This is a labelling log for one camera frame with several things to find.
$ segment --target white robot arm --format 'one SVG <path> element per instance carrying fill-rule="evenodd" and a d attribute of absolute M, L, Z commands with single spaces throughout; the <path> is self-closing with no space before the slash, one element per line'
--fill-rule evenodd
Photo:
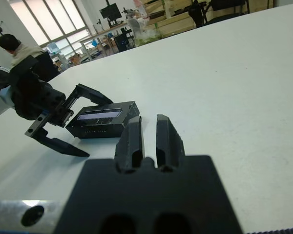
<path fill-rule="evenodd" d="M 9 70 L 3 67 L 0 67 L 1 71 L 9 73 Z M 14 103 L 11 99 L 11 86 L 7 86 L 0 90 L 0 115 L 9 108 L 14 107 Z"/>

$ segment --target plastic bag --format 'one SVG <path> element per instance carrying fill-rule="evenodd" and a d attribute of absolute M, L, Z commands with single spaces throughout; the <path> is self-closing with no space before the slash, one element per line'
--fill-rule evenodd
<path fill-rule="evenodd" d="M 145 31 L 141 30 L 140 32 L 135 34 L 135 46 L 138 47 L 141 45 L 149 44 L 160 39 L 162 39 L 162 35 L 156 29 Z"/>

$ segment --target person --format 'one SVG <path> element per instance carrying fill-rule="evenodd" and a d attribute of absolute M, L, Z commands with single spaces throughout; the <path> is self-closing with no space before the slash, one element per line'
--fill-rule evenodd
<path fill-rule="evenodd" d="M 19 64 L 21 61 L 23 61 L 23 59 L 25 59 L 29 55 L 35 58 L 38 55 L 44 53 L 44 51 L 40 47 L 26 46 L 11 34 L 3 34 L 0 37 L 0 46 L 8 53 L 13 55 L 13 59 L 11 62 L 12 68 Z"/>

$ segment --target white tabletop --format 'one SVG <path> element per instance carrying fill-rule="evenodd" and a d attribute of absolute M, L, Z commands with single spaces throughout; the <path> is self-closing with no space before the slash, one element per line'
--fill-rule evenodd
<path fill-rule="evenodd" d="M 156 115 L 170 117 L 188 155 L 211 155 L 244 232 L 293 227 L 293 5 L 241 16 L 69 68 L 51 81 L 82 83 L 114 102 L 136 101 L 146 155 Z M 78 100 L 73 109 L 91 105 Z M 0 199 L 65 200 L 86 159 L 24 135 L 30 122 L 0 117 Z M 117 138 L 57 137 L 112 158 Z"/>

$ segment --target window frame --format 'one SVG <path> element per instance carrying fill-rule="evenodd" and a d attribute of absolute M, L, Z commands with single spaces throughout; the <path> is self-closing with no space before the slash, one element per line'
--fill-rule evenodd
<path fill-rule="evenodd" d="M 62 40 L 62 39 L 66 39 L 67 42 L 68 42 L 68 45 L 65 46 L 65 48 L 66 48 L 66 47 L 71 47 L 72 51 L 73 51 L 74 53 L 76 53 L 76 50 L 75 50 L 74 47 L 72 46 L 73 43 L 70 43 L 70 41 L 68 40 L 68 37 L 69 37 L 69 36 L 72 36 L 72 35 L 74 35 L 74 34 L 76 34 L 76 33 L 78 33 L 78 32 L 81 32 L 81 31 L 83 31 L 83 30 L 87 30 L 88 33 L 92 36 L 91 31 L 89 30 L 89 28 L 88 28 L 88 26 L 87 26 L 87 24 L 86 24 L 86 22 L 85 22 L 83 16 L 81 15 L 81 13 L 80 13 L 80 11 L 79 11 L 79 9 L 78 9 L 76 3 L 75 3 L 75 0 L 72 0 L 72 2 L 73 2 L 73 4 L 74 4 L 74 6 L 75 6 L 77 12 L 79 13 L 79 16 L 81 17 L 83 23 L 84 23 L 84 27 L 82 27 L 82 28 L 80 28 L 80 29 L 76 29 L 76 27 L 75 27 L 75 25 L 74 25 L 74 23 L 73 23 L 73 21 L 72 21 L 70 15 L 68 14 L 67 10 L 66 10 L 65 7 L 64 7 L 62 1 L 61 1 L 61 0 L 58 0 L 58 1 L 61 3 L 63 9 L 65 10 L 66 14 L 68 15 L 70 21 L 72 22 L 72 24 L 73 24 L 73 26 L 74 26 L 74 28 L 75 28 L 75 30 L 72 31 L 72 32 L 70 32 L 70 33 L 65 33 L 65 32 L 64 32 L 64 30 L 62 29 L 60 23 L 58 22 L 58 20 L 56 19 L 55 15 L 53 14 L 51 8 L 49 7 L 48 3 L 46 2 L 46 0 L 42 0 L 43 3 L 45 4 L 46 8 L 48 9 L 49 13 L 51 14 L 53 20 L 55 21 L 56 25 L 59 27 L 60 31 L 61 31 L 62 34 L 63 34 L 62 36 L 60 36 L 60 37 L 58 37 L 58 38 L 55 38 L 55 39 L 50 39 L 50 37 L 48 36 L 48 34 L 46 33 L 46 31 L 44 30 L 44 28 L 42 27 L 42 25 L 41 25 L 40 22 L 38 21 L 38 19 L 36 18 L 35 14 L 34 14 L 33 11 L 31 10 L 31 8 L 30 8 L 30 6 L 28 5 L 28 3 L 26 2 L 26 0 L 21 0 L 21 1 L 25 4 L 25 6 L 26 6 L 26 8 L 28 9 L 29 13 L 30 13 L 31 16 L 34 18 L 34 20 L 36 21 L 37 25 L 38 25 L 38 26 L 40 27 L 40 29 L 42 30 L 43 34 L 44 34 L 44 35 L 46 36 L 46 38 L 48 39 L 48 42 L 39 45 L 41 48 L 46 47 L 48 44 L 50 44 L 50 43 L 52 43 L 52 42 L 58 42 L 58 41 L 60 41 L 60 40 Z"/>

